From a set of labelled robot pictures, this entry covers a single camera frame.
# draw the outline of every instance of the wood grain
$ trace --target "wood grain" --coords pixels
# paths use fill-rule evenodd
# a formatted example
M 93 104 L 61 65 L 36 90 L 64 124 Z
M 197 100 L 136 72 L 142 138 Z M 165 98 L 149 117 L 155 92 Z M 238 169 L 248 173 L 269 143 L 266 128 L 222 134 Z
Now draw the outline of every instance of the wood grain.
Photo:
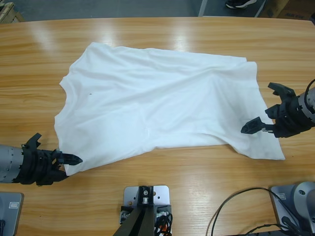
M 269 82 L 283 83 L 299 94 L 315 76 L 315 27 L 308 21 L 57 20 L 1 25 L 0 35 L 0 143 L 4 145 L 19 146 L 39 132 L 41 148 L 58 146 L 54 116 L 65 102 L 59 82 L 93 41 L 247 57 L 257 62 L 258 83 L 268 106 L 280 101 L 267 88 Z M 230 146 L 158 149 L 52 186 L 2 184 L 0 191 L 25 194 L 19 236 L 103 236 L 119 226 L 126 186 L 166 184 L 174 235 L 204 236 L 218 206 L 238 190 L 315 181 L 314 140 L 314 130 L 281 139 L 286 161 L 252 160 Z M 215 235 L 244 233 L 275 221 L 268 193 L 257 190 L 223 208 Z

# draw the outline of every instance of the floor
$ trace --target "floor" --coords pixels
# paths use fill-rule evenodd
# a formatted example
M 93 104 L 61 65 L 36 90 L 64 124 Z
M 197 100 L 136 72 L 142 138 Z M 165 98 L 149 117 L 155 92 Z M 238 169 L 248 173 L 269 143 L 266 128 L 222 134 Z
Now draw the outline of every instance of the floor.
M 106 17 L 197 16 L 202 0 L 5 0 L 14 2 L 26 21 Z M 208 0 L 207 16 L 253 17 L 263 0 L 246 9 L 229 9 L 225 0 Z

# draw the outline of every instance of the cable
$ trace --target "cable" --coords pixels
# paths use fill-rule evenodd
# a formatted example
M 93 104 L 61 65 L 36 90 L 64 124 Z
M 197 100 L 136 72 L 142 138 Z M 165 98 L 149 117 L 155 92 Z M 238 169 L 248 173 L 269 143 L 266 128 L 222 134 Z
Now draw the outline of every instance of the cable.
M 261 228 L 264 228 L 264 227 L 270 227 L 270 226 L 277 226 L 279 227 L 280 229 L 281 228 L 284 228 L 284 229 L 287 229 L 287 230 L 290 230 L 291 228 L 287 227 L 287 226 L 284 226 L 284 225 L 281 225 L 281 224 L 267 224 L 267 225 L 261 225 L 261 226 L 257 226 L 256 228 L 252 229 L 252 230 L 249 230 L 246 234 L 244 234 L 243 236 L 247 236 L 251 233 L 253 233 L 254 231 L 258 230 L 258 229 L 261 229 Z
M 228 197 L 227 199 L 224 200 L 224 202 L 219 206 L 217 212 L 216 212 L 216 216 L 215 216 L 215 219 L 213 221 L 213 225 L 212 225 L 212 229 L 211 229 L 211 236 L 213 236 L 213 232 L 214 232 L 214 229 L 215 229 L 215 224 L 216 224 L 216 221 L 218 219 L 218 216 L 219 216 L 219 213 L 220 211 L 222 210 L 222 207 L 229 201 L 231 200 L 232 198 L 236 197 L 237 195 L 241 194 L 241 193 L 245 193 L 245 192 L 248 192 L 248 191 L 252 191 L 252 190 L 265 190 L 269 193 L 271 193 L 273 196 L 275 196 L 275 198 L 277 198 L 279 200 L 279 202 L 281 203 L 281 205 L 285 208 L 285 210 L 289 213 L 289 215 L 292 217 L 292 219 L 294 220 L 294 223 L 296 226 L 298 226 L 299 224 L 295 221 L 295 218 L 296 216 L 294 215 L 294 213 L 286 206 L 286 204 L 281 200 L 281 198 L 278 197 L 277 194 L 275 194 L 274 192 L 272 192 L 271 190 L 267 189 L 267 188 L 262 188 L 262 187 L 256 187 L 256 188 L 248 188 L 248 189 L 245 189 L 245 190 L 242 190 L 242 191 L 239 191 L 237 193 L 234 193 L 233 195 L 231 195 L 230 197 Z
M 171 229 L 173 223 L 173 215 L 168 213 L 167 215 L 162 215 L 157 219 L 156 229 L 154 230 L 154 236 L 160 236 L 160 234 L 164 236 L 172 236 Z
M 308 93 L 309 93 L 309 90 L 310 90 L 311 85 L 312 85 L 314 82 L 315 82 L 315 79 L 313 79 L 313 80 L 309 83 L 309 85 L 307 85 L 306 90 L 305 90 L 305 93 L 304 93 L 304 103 L 305 103 L 305 106 L 306 106 L 307 109 L 309 109 L 309 111 L 310 111 L 312 114 L 314 114 L 315 111 L 314 111 L 314 108 L 311 107 L 311 106 L 307 103 L 307 95 L 308 95 Z

